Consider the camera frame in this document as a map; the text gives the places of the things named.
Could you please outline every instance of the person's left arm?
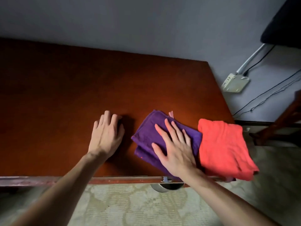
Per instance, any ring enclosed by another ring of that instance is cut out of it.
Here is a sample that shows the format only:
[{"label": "person's left arm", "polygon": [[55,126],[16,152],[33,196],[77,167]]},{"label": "person's left arm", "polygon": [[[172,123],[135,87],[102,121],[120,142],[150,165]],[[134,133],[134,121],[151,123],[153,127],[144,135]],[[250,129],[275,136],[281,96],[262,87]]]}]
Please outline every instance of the person's left arm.
[{"label": "person's left arm", "polygon": [[111,117],[110,111],[105,111],[94,122],[88,153],[11,226],[67,225],[88,182],[122,141],[124,128],[121,124],[117,130],[119,119],[120,116]]}]

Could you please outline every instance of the table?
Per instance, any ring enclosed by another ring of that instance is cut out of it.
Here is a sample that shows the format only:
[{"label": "table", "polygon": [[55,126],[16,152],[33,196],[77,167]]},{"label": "table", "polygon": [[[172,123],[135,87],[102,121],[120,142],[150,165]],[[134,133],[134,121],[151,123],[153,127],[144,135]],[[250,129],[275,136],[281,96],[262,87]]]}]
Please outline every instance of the table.
[{"label": "table", "polygon": [[105,110],[126,133],[91,183],[162,180],[131,140],[154,109],[194,129],[200,118],[234,123],[207,62],[11,39],[0,39],[0,60],[0,186],[54,183]]}]

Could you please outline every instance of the forearm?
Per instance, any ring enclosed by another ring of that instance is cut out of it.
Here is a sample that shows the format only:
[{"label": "forearm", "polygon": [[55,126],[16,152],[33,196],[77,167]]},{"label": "forearm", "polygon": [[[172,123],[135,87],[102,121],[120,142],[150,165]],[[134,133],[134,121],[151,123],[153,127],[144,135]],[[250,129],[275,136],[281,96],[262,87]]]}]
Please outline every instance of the forearm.
[{"label": "forearm", "polygon": [[183,176],[183,181],[204,199],[225,226],[278,225],[248,202],[220,186],[198,169],[186,173]]},{"label": "forearm", "polygon": [[84,155],[12,225],[67,225],[86,185],[105,160],[105,156]]}]

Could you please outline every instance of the black cable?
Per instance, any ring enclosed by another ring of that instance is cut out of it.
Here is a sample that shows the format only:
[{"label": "black cable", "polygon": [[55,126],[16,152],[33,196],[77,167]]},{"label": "black cable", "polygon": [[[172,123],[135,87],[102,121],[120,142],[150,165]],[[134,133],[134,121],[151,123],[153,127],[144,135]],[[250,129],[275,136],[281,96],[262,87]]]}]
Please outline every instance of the black cable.
[{"label": "black cable", "polygon": [[254,66],[256,66],[258,63],[260,63],[270,52],[271,52],[271,50],[273,50],[274,49],[274,47],[275,47],[276,45],[274,45],[262,58],[261,58],[261,60],[259,60],[257,63],[255,63],[253,66],[251,66],[250,68],[248,68],[244,73],[243,73],[243,76],[248,76],[248,73],[249,73],[249,70],[251,69],[251,68],[253,68]]},{"label": "black cable", "polygon": [[298,80],[294,80],[294,81],[292,81],[292,82],[290,82],[290,83],[288,83],[288,84],[286,84],[285,86],[283,86],[283,87],[281,87],[278,91],[276,91],[275,93],[273,93],[273,94],[271,94],[270,96],[268,96],[265,100],[263,100],[262,102],[260,102],[258,105],[256,105],[256,106],[254,106],[253,108],[251,108],[249,111],[246,111],[246,112],[243,112],[243,113],[241,113],[238,117],[236,117],[236,118],[239,118],[242,114],[244,114],[244,113],[248,113],[248,112],[252,112],[254,109],[256,109],[258,106],[260,106],[260,105],[262,105],[262,104],[264,104],[271,96],[273,96],[273,95],[275,95],[275,94],[278,94],[278,93],[281,93],[282,91],[285,91],[288,87],[290,87],[292,84],[294,84],[295,82],[298,82],[298,81],[300,81],[301,80],[301,78],[299,78]]},{"label": "black cable", "polygon": [[249,103],[247,103],[244,107],[242,107],[240,110],[238,110],[235,114],[233,114],[232,116],[235,116],[239,111],[241,111],[243,108],[245,108],[248,104],[250,104],[252,101],[254,101],[255,99],[257,99],[258,97],[260,97],[261,95],[265,94],[266,92],[274,89],[275,87],[277,87],[278,85],[280,85],[281,83],[285,82],[286,80],[290,79],[291,77],[293,77],[295,74],[299,73],[301,71],[298,70],[297,72],[295,72],[294,74],[292,74],[291,76],[289,76],[288,78],[284,79],[282,82],[278,83],[276,86],[273,86],[272,88],[268,89],[267,91],[263,92],[262,94],[258,95],[256,98],[254,98],[253,100],[251,100]]}]

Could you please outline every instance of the floor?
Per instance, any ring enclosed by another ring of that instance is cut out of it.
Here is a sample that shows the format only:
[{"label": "floor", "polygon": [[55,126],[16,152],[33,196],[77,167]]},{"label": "floor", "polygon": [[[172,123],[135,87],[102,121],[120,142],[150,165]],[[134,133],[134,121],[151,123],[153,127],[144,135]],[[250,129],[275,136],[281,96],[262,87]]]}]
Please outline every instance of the floor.
[{"label": "floor", "polygon": [[[245,135],[260,173],[252,182],[221,183],[284,226],[301,225],[301,148],[254,146]],[[9,225],[44,188],[0,194],[0,226]],[[192,190],[158,193],[145,184],[91,185],[83,193],[69,225],[222,225]]]}]

